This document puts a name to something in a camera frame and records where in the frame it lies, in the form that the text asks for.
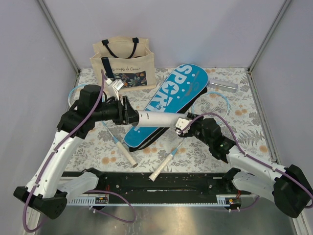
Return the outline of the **white shuttlecock tube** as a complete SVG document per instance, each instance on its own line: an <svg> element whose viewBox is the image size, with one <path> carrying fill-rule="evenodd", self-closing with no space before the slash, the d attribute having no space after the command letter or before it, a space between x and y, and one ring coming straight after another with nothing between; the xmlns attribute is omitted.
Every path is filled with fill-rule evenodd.
<svg viewBox="0 0 313 235"><path fill-rule="evenodd" d="M165 113L152 111L137 111L139 119L133 123L135 127L156 127L170 128L174 127L179 118L186 118L187 114Z"/></svg>

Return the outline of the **blue badminton racket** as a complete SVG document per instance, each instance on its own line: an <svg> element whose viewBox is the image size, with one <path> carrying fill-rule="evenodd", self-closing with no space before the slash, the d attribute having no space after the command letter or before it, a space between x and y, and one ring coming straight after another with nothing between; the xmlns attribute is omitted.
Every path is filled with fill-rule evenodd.
<svg viewBox="0 0 313 235"><path fill-rule="evenodd" d="M202 114L202 113L217 113L224 118L228 115L230 109L230 103L226 96L219 92L208 92L201 95L191 106L191 113ZM160 166L149 176L149 179L153 182L157 176L163 171L163 169L168 165L168 163L173 159L176 152L183 144L182 140L179 145L168 154L168 156L162 161Z"/></svg>
<svg viewBox="0 0 313 235"><path fill-rule="evenodd" d="M80 91L85 87L85 84L83 85L78 85L77 87L73 88L69 95L68 95L68 104L71 107L74 102L76 100L78 100L79 98L79 93ZM118 147L118 149L121 151L121 153L124 155L124 157L129 161L129 163L131 164L131 166L133 168L135 168L138 163L136 162L136 160L130 155L130 153L128 152L128 150L124 147L124 145L122 144L122 142L110 131L110 129L108 128L108 126L105 124L104 121L101 121L102 125L105 127L105 129L108 131L108 133L111 135L115 145Z"/></svg>

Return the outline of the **blue sport racket cover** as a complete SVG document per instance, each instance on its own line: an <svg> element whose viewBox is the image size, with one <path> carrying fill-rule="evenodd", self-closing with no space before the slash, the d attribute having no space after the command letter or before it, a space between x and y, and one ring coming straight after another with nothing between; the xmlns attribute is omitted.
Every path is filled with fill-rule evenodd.
<svg viewBox="0 0 313 235"><path fill-rule="evenodd" d="M207 92L207 72L193 64L175 68L161 84L145 111L184 114L200 95ZM132 127L125 135L124 142L130 152L150 146L169 128Z"/></svg>

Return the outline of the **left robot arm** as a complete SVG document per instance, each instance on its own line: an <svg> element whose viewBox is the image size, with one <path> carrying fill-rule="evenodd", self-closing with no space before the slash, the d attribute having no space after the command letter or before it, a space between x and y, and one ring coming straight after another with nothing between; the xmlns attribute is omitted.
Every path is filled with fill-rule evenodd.
<svg viewBox="0 0 313 235"><path fill-rule="evenodd" d="M105 173L85 169L61 185L60 178L76 149L98 121L111 120L117 125L138 123L138 112L128 97L106 98L98 85L86 85L57 125L57 132L44 162L26 186L17 187L14 196L27 207L56 219L67 203L86 192L102 193L106 189Z"/></svg>

